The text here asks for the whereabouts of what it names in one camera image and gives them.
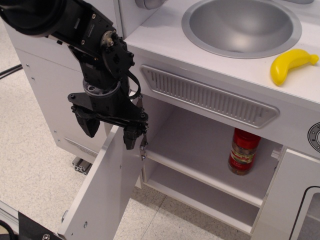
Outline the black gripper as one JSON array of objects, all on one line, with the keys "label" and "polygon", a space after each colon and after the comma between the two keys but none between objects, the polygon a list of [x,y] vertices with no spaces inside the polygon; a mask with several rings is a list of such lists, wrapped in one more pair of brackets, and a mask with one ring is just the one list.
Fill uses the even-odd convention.
[{"label": "black gripper", "polygon": [[71,110],[84,133],[93,138],[100,122],[116,125],[124,128],[123,141],[126,149],[134,149],[140,133],[145,133],[148,129],[148,114],[131,102],[141,95],[141,88],[134,95],[129,95],[120,84],[108,92],[99,92],[98,88],[89,91],[91,87],[87,85],[86,92],[68,95],[68,100],[72,103]]}]

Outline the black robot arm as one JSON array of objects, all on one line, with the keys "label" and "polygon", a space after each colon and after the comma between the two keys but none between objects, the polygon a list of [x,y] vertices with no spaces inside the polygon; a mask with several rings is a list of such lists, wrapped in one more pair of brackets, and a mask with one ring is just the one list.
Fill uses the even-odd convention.
[{"label": "black robot arm", "polygon": [[21,34],[54,37],[66,44],[78,60],[83,74],[83,92],[71,93],[68,100],[82,130],[94,137],[100,123],[123,128],[128,150],[148,130],[148,114],[133,100],[129,80],[134,55],[118,36],[113,22],[83,0],[3,0],[0,16]]}]

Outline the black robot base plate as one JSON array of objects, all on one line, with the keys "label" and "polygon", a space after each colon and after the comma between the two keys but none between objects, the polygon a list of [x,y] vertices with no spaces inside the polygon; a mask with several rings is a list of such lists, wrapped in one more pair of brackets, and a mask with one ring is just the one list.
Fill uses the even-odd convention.
[{"label": "black robot base plate", "polygon": [[62,240],[56,233],[19,211],[17,216],[1,213],[0,226],[6,230],[6,233],[0,234],[1,240]]}]

